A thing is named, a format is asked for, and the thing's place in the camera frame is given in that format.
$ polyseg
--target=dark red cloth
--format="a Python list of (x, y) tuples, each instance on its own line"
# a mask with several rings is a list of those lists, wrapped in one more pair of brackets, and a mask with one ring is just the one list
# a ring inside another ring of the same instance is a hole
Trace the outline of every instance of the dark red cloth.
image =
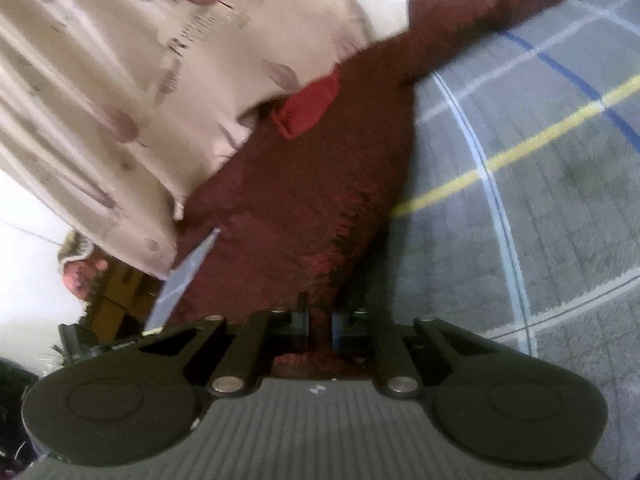
[(222, 232), (170, 323), (207, 314), (242, 321), (295, 306), (301, 291), (312, 306), (331, 307), (404, 183), (412, 83), (487, 33), (560, 1), (410, 0), (410, 28), (343, 62), (330, 104), (331, 89), (315, 83), (264, 114), (186, 203), (177, 262), (213, 228)]

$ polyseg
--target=dark blue stripe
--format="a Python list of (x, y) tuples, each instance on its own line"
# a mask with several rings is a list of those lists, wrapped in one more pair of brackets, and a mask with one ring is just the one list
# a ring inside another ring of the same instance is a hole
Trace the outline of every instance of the dark blue stripe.
[[(505, 38), (513, 43), (518, 44), (525, 50), (534, 50), (534, 46), (529, 43), (529, 41), (524, 40), (520, 36), (516, 36), (512, 32), (502, 32), (501, 33)], [(571, 81), (574, 85), (576, 85), (589, 99), (594, 101), (600, 101), (602, 99), (602, 95), (589, 83), (587, 83), (584, 79), (582, 79), (577, 73), (572, 72), (564, 65), (558, 63), (555, 59), (553, 59), (549, 54), (545, 52), (538, 53), (538, 59), (551, 67), (553, 70), (558, 72), (560, 75), (564, 76), (567, 80)], [(612, 123), (616, 125), (617, 128), (625, 135), (631, 145), (634, 147), (636, 152), (640, 152), (640, 135), (636, 132), (631, 126), (631, 124), (627, 123), (622, 116), (615, 110), (611, 108), (607, 108), (604, 110), (603, 115), (611, 120)]]

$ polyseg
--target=beige curtain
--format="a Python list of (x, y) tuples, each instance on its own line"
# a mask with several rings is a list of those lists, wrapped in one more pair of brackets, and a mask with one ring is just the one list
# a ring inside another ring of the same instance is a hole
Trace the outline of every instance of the beige curtain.
[(364, 44), (351, 0), (0, 0), (0, 169), (164, 277), (247, 111)]

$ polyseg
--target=metal screw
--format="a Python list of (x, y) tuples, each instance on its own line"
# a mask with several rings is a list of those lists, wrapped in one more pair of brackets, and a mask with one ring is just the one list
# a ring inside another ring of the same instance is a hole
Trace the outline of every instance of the metal screw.
[(396, 394), (410, 394), (418, 389), (418, 381), (411, 377), (393, 377), (386, 382), (386, 387)]
[(240, 377), (218, 377), (211, 383), (211, 387), (221, 394), (234, 394), (244, 387), (244, 381)]

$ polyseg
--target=garment sleeve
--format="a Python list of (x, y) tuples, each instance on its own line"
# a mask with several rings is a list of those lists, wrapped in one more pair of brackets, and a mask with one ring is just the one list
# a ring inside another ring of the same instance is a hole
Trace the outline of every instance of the garment sleeve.
[(504, 30), (562, 0), (409, 0), (409, 28), (356, 56), (359, 70), (410, 84), (483, 36)]

